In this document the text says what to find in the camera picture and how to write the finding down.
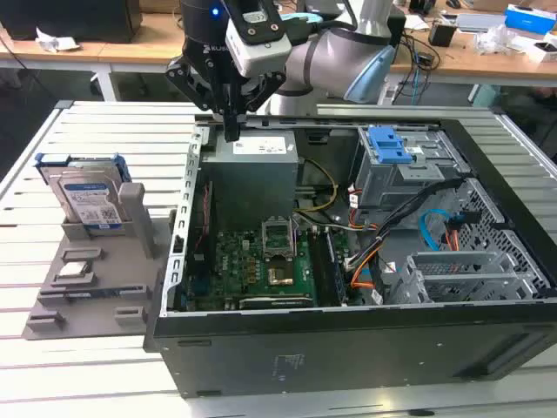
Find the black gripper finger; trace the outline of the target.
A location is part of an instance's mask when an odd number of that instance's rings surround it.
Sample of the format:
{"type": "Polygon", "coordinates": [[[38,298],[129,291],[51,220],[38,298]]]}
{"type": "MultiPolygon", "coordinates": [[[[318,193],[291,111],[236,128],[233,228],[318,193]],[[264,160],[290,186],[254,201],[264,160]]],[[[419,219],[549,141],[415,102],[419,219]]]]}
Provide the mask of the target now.
{"type": "Polygon", "coordinates": [[[267,72],[253,78],[238,76],[232,84],[232,140],[238,140],[247,112],[257,111],[285,82],[284,72],[267,72]]]}
{"type": "Polygon", "coordinates": [[[232,140],[232,114],[225,83],[217,71],[217,63],[211,56],[201,57],[194,67],[186,56],[171,61],[165,75],[200,110],[211,110],[224,128],[226,140],[232,140]]]}

